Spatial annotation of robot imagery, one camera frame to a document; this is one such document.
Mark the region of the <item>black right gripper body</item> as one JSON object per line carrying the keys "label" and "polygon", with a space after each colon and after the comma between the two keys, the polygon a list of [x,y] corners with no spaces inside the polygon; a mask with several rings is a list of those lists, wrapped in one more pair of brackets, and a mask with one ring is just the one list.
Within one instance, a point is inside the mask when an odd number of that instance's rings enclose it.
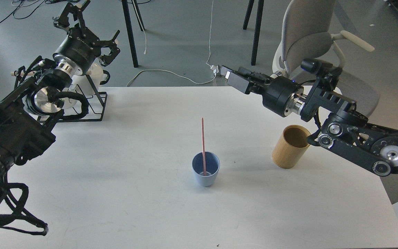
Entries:
{"label": "black right gripper body", "polygon": [[297,94],[303,93],[303,87],[286,77],[272,78],[265,74],[253,73],[251,91],[262,96],[262,104],[283,118],[290,115],[291,104]]}

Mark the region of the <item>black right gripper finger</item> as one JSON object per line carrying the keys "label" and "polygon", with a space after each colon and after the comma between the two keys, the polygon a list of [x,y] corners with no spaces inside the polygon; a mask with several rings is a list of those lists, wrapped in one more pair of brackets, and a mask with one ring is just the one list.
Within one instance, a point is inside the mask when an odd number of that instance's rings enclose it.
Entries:
{"label": "black right gripper finger", "polygon": [[240,67],[238,70],[233,70],[227,66],[220,67],[220,74],[224,76],[226,83],[244,94],[251,92],[259,94],[255,86],[255,72]]}

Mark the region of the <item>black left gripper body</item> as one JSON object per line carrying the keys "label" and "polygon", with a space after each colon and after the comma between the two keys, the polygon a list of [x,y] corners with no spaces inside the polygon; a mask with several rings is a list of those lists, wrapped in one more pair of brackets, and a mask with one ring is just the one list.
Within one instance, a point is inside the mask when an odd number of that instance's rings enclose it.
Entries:
{"label": "black left gripper body", "polygon": [[73,68],[76,75],[84,75],[95,61],[94,49],[83,40],[79,29],[68,30],[67,36],[53,54],[56,62],[66,60]]}

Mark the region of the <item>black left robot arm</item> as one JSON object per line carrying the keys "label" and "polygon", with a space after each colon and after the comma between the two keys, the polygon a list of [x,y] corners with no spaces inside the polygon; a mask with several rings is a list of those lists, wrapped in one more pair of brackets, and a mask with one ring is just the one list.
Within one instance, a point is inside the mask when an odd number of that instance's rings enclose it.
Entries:
{"label": "black left robot arm", "polygon": [[24,165],[42,155],[56,140],[52,129],[59,122],[87,121],[94,95],[106,106],[106,80],[95,83],[91,78],[95,60],[107,66],[120,53],[116,31],[109,40],[100,40],[86,25],[83,11],[90,4],[68,2],[54,18],[54,26],[66,31],[66,38],[52,59],[38,56],[28,68],[14,72],[14,90],[0,101],[0,228],[36,236],[45,236],[48,225],[26,208],[29,188],[24,183],[9,183],[13,165]]}

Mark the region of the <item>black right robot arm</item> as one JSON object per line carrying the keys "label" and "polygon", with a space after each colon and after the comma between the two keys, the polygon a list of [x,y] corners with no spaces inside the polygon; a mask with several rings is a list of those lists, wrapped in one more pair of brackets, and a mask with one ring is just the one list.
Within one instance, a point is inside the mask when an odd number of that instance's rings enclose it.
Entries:
{"label": "black right robot arm", "polygon": [[226,66],[220,68],[227,83],[244,94],[262,96],[262,104],[272,112],[286,117],[296,113],[305,122],[315,120],[318,130],[307,137],[309,144],[320,146],[376,174],[398,174],[398,130],[368,122],[356,110],[356,102],[336,93],[342,73],[331,63],[307,58],[303,70],[316,76],[308,94],[303,86],[286,77],[270,77]]}

